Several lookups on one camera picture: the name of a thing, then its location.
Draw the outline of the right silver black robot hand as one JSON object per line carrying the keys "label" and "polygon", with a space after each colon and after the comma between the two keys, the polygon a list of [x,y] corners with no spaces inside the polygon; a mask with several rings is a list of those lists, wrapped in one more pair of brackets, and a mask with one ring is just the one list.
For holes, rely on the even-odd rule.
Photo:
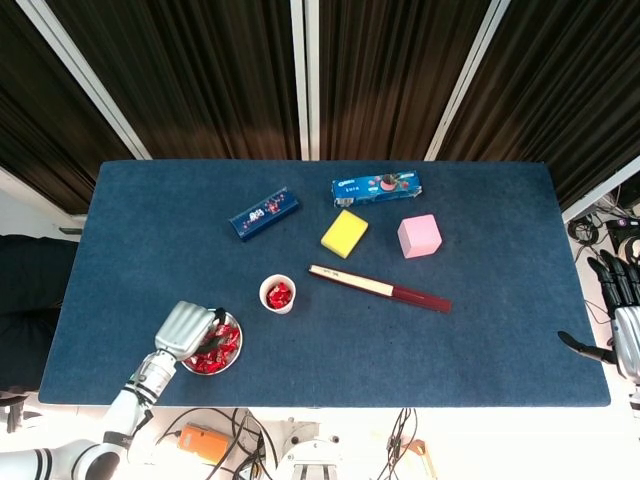
{"label": "right silver black robot hand", "polygon": [[621,377],[639,385],[639,272],[632,264],[606,250],[600,259],[588,258],[601,286],[612,331],[612,347],[604,349],[577,341],[558,331],[559,339],[572,351],[601,363],[615,365]]}

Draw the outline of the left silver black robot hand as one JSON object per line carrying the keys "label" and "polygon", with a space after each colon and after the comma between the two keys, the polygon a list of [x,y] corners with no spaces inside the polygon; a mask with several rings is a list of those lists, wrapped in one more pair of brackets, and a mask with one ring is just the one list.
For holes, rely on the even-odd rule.
{"label": "left silver black robot hand", "polygon": [[210,331],[226,323],[226,311],[214,310],[180,301],[172,309],[155,335],[155,347],[171,354],[177,361],[185,361],[196,354],[204,354],[218,346],[215,338],[206,340]]}

